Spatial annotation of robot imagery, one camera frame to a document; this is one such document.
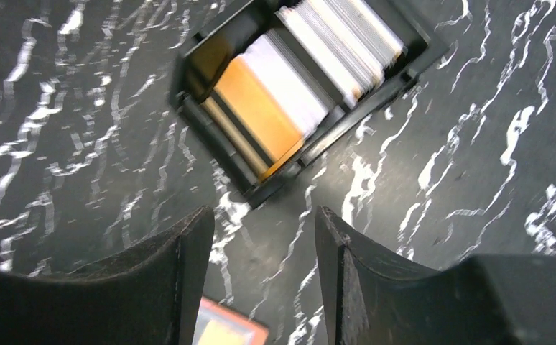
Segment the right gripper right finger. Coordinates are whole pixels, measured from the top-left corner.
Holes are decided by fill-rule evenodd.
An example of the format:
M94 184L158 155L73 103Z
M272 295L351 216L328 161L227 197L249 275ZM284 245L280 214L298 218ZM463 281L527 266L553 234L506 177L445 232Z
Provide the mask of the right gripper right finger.
M480 254L443 271L315 212L330 344L556 344L556 257Z

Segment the black card tray box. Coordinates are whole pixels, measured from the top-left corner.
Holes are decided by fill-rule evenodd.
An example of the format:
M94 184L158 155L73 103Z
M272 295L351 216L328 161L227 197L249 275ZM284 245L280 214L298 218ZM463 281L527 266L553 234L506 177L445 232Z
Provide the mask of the black card tray box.
M409 1L235 1L185 40L170 100L256 208L447 51Z

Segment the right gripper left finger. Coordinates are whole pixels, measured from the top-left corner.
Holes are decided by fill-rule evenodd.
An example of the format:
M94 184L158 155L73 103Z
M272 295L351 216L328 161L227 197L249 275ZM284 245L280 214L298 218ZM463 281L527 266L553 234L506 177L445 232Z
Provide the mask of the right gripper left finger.
M214 229L203 206L65 275L0 271L0 344L191 344Z

